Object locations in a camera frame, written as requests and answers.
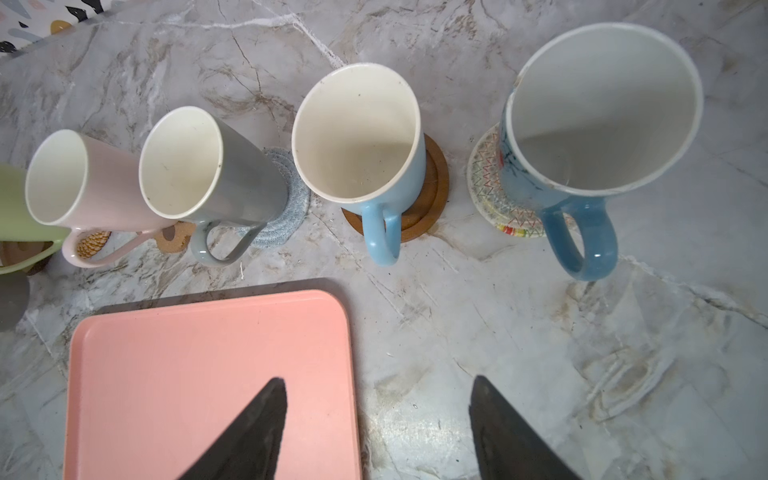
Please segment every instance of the plastic tray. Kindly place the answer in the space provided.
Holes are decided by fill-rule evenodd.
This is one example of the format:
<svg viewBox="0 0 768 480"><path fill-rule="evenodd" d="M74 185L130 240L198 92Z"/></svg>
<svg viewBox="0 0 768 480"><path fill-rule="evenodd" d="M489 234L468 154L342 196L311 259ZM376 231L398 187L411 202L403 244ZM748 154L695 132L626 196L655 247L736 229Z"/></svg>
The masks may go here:
<svg viewBox="0 0 768 480"><path fill-rule="evenodd" d="M276 478L361 478L349 324L307 290L92 316L71 342L65 480L174 480L273 376Z"/></svg>

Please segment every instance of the mug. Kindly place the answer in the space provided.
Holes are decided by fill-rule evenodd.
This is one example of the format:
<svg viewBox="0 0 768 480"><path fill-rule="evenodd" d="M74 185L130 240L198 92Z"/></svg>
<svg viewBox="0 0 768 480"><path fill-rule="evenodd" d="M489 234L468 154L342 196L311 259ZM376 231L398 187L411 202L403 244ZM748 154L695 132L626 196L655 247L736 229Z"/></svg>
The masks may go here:
<svg viewBox="0 0 768 480"><path fill-rule="evenodd" d="M30 215L43 225L71 229L61 252L69 263L92 268L112 263L174 222L141 199L136 157L72 130L51 134L38 147L25 184ZM80 240L99 231L139 232L99 260L77 254Z"/></svg>
<svg viewBox="0 0 768 480"><path fill-rule="evenodd" d="M569 31L525 64L499 124L502 188L535 210L577 280L616 266L605 199L658 178L690 146L701 80L686 52L651 28L601 23ZM563 213L581 232L584 255Z"/></svg>
<svg viewBox="0 0 768 480"><path fill-rule="evenodd" d="M190 248L207 266L240 258L288 202L288 186L272 161L229 125L198 107L181 107L152 128L139 161L144 202L161 217L197 225ZM208 233L219 223L251 227L218 259Z"/></svg>
<svg viewBox="0 0 768 480"><path fill-rule="evenodd" d="M393 265L402 212L426 172L419 103L408 83L373 63L331 72L299 107L291 148L304 183L360 215L373 261Z"/></svg>
<svg viewBox="0 0 768 480"><path fill-rule="evenodd" d="M22 270L53 255L61 249L69 230L41 225L31 217L24 200L26 172L21 168L0 164L0 241L53 242L37 255L14 265L0 266L0 273Z"/></svg>

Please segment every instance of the marble countertop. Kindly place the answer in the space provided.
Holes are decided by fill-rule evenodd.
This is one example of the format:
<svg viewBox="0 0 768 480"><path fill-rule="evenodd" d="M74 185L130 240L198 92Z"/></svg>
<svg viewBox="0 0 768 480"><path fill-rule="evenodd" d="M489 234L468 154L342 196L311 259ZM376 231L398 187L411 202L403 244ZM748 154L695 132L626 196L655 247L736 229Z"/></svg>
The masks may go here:
<svg viewBox="0 0 768 480"><path fill-rule="evenodd" d="M576 283L545 239L475 211L465 165L516 72L592 22L678 40L700 69L700 133L609 211L621 260ZM477 479L468 421L490 378L583 478L762 478L768 469L768 20L754 0L137 0L0 65L0 161L72 128L138 153L151 125L206 108L260 147L290 147L303 96L358 61L411 84L452 182L429 234L376 266L313 198L283 246L210 269L146 243L79 270L56 256L0 333L0 478L60 478L68 345L96 312L303 288L346 306L369 478ZM214 252L237 236L219 230Z"/></svg>

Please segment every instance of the blue mug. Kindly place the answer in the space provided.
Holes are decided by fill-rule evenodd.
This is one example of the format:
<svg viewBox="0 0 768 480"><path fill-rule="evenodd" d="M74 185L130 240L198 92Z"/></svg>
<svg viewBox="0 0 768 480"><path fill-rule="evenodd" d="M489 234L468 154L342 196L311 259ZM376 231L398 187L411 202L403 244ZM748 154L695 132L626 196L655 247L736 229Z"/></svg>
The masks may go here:
<svg viewBox="0 0 768 480"><path fill-rule="evenodd" d="M618 256L606 198L670 168L693 141L702 109L694 63L658 31L624 23L569 31L528 60L506 102L502 188L536 211L572 277L598 280ZM584 255L563 214L575 220Z"/></svg>
<svg viewBox="0 0 768 480"><path fill-rule="evenodd" d="M402 213L426 173L419 103L408 83L373 63L331 72L299 107L291 148L304 183L360 215L373 261L394 265Z"/></svg>

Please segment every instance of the gray mug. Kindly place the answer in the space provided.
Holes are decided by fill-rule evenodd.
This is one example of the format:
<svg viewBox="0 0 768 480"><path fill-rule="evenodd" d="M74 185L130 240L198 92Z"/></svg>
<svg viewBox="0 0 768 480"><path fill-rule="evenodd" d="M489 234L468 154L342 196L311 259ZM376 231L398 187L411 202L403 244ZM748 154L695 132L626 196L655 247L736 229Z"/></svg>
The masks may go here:
<svg viewBox="0 0 768 480"><path fill-rule="evenodd" d="M190 248L203 265L240 258L288 201L288 186L269 158L242 135L198 107L181 107L152 128L139 161L144 201L161 217L197 225ZM223 259L208 247L218 224L251 227Z"/></svg>

